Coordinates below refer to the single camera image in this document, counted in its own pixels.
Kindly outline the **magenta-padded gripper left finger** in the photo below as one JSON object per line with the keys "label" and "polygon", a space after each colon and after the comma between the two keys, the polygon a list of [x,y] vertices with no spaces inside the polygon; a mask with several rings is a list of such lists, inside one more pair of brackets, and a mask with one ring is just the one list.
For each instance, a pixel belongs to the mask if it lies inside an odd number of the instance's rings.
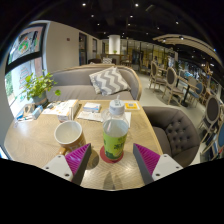
{"label": "magenta-padded gripper left finger", "polygon": [[86,144],[67,155],[59,154],[43,169],[65,180],[80,185],[91,155],[91,144]]}

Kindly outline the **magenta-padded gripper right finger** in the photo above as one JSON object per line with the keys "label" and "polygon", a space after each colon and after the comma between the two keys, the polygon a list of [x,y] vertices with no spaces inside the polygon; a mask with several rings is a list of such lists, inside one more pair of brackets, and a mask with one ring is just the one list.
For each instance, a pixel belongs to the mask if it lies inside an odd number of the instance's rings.
{"label": "magenta-padded gripper right finger", "polygon": [[159,155],[139,144],[133,144],[133,154],[145,185],[182,169],[168,154]]}

